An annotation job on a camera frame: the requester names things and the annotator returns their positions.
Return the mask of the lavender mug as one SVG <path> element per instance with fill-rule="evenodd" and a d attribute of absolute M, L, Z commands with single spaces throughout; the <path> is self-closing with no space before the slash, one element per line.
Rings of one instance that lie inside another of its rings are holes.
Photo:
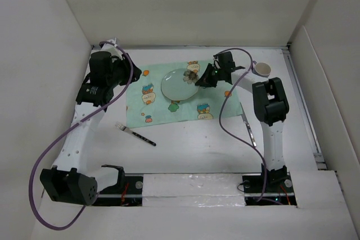
<path fill-rule="evenodd" d="M 251 70 L 253 74 L 263 78 L 268 78 L 272 71 L 267 63 L 256 61 L 254 61 Z"/>

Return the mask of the green floral plate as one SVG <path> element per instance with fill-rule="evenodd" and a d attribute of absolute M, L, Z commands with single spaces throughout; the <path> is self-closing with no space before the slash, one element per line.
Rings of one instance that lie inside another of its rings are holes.
<path fill-rule="evenodd" d="M 199 90 L 196 85 L 199 76 L 189 69 L 175 69 L 167 73 L 161 81 L 161 92 L 169 100 L 184 101 Z"/>

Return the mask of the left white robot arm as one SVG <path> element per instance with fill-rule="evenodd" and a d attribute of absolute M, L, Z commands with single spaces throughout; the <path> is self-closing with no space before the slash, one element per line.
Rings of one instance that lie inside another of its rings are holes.
<path fill-rule="evenodd" d="M 50 169 L 43 169 L 40 181 L 50 199 L 76 205 L 92 205 L 96 195 L 105 189 L 119 193 L 125 188 L 123 167 L 102 165 L 89 171 L 87 156 L 99 122 L 114 99 L 114 88 L 140 78 L 141 70 L 128 61 L 128 54 L 114 55 L 108 51 L 91 54 L 89 73 L 76 97 L 72 124 L 60 154 Z"/>

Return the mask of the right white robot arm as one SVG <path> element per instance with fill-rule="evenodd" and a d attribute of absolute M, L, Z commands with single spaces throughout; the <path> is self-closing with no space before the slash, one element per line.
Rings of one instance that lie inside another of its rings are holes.
<path fill-rule="evenodd" d="M 271 192 L 287 177 L 282 134 L 290 106 L 281 79 L 269 77 L 270 66 L 254 61 L 251 54 L 241 48 L 239 51 L 249 56 L 250 66 L 237 66 L 232 50 L 225 49 L 215 54 L 214 62 L 207 65 L 196 85 L 215 88 L 219 81 L 225 81 L 232 85 L 232 90 L 241 87 L 252 94 L 254 113 L 263 133 L 264 164 L 260 185 L 265 191 Z"/>

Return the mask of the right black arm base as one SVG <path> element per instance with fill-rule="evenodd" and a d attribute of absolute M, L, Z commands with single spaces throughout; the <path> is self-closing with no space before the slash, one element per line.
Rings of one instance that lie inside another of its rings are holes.
<path fill-rule="evenodd" d="M 286 166 L 278 170 L 262 167 L 260 173 L 244 174 L 237 185 L 246 206 L 296 206 L 295 191 Z"/>

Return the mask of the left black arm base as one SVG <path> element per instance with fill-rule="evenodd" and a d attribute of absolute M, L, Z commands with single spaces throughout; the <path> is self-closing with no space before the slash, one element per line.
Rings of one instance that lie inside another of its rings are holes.
<path fill-rule="evenodd" d="M 127 174 L 122 166 L 102 165 L 94 177 L 97 197 L 93 206 L 142 206 L 143 174 Z"/>

